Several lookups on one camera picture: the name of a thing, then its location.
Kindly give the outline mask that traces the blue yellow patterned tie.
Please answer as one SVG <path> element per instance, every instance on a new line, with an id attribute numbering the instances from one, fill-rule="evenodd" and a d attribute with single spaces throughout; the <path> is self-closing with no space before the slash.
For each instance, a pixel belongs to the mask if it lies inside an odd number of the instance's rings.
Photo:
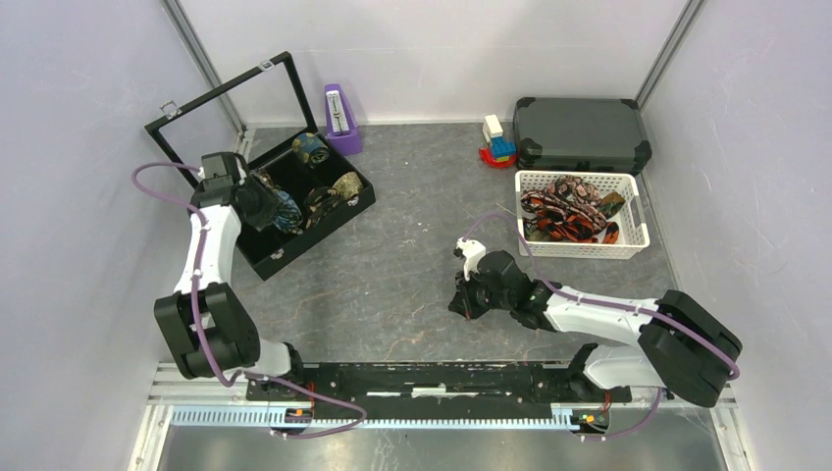
<path id="1" fill-rule="evenodd" d="M 304 216 L 298 204 L 288 192 L 282 189 L 274 189 L 273 193 L 279 202 L 273 225 L 284 234 L 302 234 Z"/>

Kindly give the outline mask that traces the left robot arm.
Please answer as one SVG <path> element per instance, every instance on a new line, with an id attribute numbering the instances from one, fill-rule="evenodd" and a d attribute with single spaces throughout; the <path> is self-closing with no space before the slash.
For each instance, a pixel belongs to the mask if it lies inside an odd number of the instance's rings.
<path id="1" fill-rule="evenodd" d="M 185 378 L 229 386 L 246 371 L 271 377 L 273 390 L 292 400 L 308 387 L 299 352 L 287 342 L 262 340 L 231 286 L 243 223 L 275 206 L 251 178 L 205 178 L 187 206 L 191 235 L 181 278 L 172 294 L 155 301 L 153 314 Z"/>

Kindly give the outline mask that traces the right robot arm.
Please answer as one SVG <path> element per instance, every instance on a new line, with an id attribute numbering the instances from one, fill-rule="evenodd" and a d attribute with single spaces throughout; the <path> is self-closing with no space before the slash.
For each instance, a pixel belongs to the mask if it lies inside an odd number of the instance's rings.
<path id="1" fill-rule="evenodd" d="M 583 346 L 566 375 L 567 389 L 580 400 L 615 388 L 657 388 L 712 407 L 739 376 L 742 342 L 683 291 L 643 299 L 597 295 L 532 279 L 508 252 L 472 240 L 453 254 L 462 268 L 450 311 L 474 320 L 501 310 L 530 330 L 605 341 Z"/>

